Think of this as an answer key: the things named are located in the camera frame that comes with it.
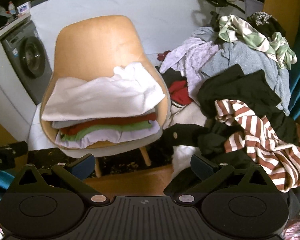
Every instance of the round pad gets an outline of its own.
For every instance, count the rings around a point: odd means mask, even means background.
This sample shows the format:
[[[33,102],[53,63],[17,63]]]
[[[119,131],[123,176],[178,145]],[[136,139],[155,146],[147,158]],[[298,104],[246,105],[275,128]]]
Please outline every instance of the round pad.
[[[22,201],[19,208],[28,217],[43,217],[55,211],[57,205],[57,202],[51,197],[34,196]]]
[[[266,238],[285,226],[289,210],[278,193],[215,191],[202,202],[202,214],[216,230],[237,238]]]
[[[6,193],[0,202],[2,228],[20,238],[44,239],[76,226],[84,214],[81,198],[62,188],[53,191]]]
[[[256,197],[241,196],[230,200],[229,208],[238,216],[258,217],[266,211],[266,204]]]

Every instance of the chair backrest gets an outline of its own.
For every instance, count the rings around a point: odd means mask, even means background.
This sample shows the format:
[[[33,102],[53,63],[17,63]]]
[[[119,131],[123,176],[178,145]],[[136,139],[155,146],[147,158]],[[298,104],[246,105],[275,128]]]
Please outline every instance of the chair backrest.
[[[129,18],[121,15],[102,16],[71,24],[61,30],[55,49],[54,73],[42,100],[41,114],[61,77],[76,77],[86,81],[111,77],[113,68],[141,62],[168,95],[166,86],[156,69],[144,54],[140,39]],[[168,96],[157,107],[158,122],[163,125],[168,113]],[[51,122],[41,120],[51,141],[57,130]]]

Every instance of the wooden chair leg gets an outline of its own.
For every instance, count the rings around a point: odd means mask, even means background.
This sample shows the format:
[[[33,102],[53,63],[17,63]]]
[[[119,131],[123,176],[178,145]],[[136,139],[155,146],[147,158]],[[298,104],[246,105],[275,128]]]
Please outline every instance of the wooden chair leg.
[[[151,166],[151,160],[149,158],[149,155],[148,155],[148,152],[147,152],[146,148],[145,147],[141,147],[140,151],[141,151],[141,154],[143,156],[143,159],[145,160],[146,165],[147,166]]]
[[[97,178],[101,178],[101,170],[100,170],[98,158],[96,158],[96,165],[94,166],[94,171],[96,172]]]

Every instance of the washing machine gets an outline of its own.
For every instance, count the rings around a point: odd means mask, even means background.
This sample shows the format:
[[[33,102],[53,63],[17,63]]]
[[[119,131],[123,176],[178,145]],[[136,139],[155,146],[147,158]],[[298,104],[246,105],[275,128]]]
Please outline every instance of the washing machine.
[[[32,21],[1,40],[10,63],[27,93],[38,105],[51,78],[48,57]]]

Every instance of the stack of folded clothes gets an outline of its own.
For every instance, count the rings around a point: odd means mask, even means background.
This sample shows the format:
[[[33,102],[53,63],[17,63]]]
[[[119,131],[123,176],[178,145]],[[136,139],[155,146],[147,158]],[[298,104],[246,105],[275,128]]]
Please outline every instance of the stack of folded clothes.
[[[160,130],[154,107],[164,97],[160,85],[134,62],[115,67],[111,78],[58,79],[42,119],[59,129],[55,143],[63,147],[127,142]]]

